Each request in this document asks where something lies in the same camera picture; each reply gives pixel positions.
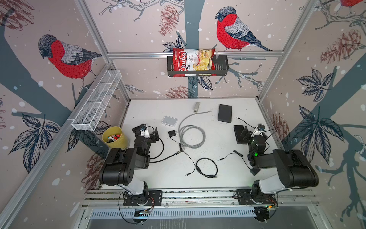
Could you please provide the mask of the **ribbed black network switch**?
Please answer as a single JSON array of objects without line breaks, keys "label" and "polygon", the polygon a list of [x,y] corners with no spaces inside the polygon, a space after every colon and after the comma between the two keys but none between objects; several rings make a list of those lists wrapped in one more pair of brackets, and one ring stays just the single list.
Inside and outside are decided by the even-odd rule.
[{"label": "ribbed black network switch", "polygon": [[238,145],[246,145],[252,138],[252,131],[247,126],[234,125],[234,133]]}]

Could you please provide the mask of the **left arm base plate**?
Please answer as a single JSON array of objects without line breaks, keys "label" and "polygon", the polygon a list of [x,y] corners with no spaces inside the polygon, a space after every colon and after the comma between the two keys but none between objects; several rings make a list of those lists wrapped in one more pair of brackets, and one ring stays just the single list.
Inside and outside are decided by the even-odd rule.
[{"label": "left arm base plate", "polygon": [[163,192],[161,190],[148,190],[141,195],[130,195],[124,192],[124,207],[153,207],[161,206]]}]

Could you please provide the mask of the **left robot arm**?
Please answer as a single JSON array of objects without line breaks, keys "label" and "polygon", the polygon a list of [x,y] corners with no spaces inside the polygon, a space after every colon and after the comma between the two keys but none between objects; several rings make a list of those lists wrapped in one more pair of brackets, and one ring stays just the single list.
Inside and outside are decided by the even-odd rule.
[{"label": "left robot arm", "polygon": [[132,129],[134,143],[130,147],[129,139],[120,127],[108,128],[102,136],[110,151],[99,174],[100,184],[118,186],[132,198],[144,201],[149,198],[147,183],[138,179],[134,172],[147,169],[150,165],[150,147],[160,140],[158,129],[141,124]]}]

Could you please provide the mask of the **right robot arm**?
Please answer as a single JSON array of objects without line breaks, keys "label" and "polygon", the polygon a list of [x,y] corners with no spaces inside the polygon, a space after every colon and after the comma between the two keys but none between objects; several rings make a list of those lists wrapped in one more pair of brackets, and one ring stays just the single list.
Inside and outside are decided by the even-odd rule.
[{"label": "right robot arm", "polygon": [[253,132],[244,126],[234,126],[236,142],[248,145],[248,168],[253,176],[261,169],[276,168],[277,173],[256,180],[250,191],[251,200],[257,204],[274,201],[274,195],[289,189],[306,189],[316,187],[319,178],[313,167],[300,150],[269,149],[265,126],[260,124]]}]

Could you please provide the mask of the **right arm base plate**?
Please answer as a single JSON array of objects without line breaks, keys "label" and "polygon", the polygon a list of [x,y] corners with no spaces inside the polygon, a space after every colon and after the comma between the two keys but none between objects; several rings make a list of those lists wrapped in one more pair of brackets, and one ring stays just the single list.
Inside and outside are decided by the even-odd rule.
[{"label": "right arm base plate", "polygon": [[277,205],[274,194],[255,194],[251,189],[238,189],[234,194],[234,199],[238,200],[239,205]]}]

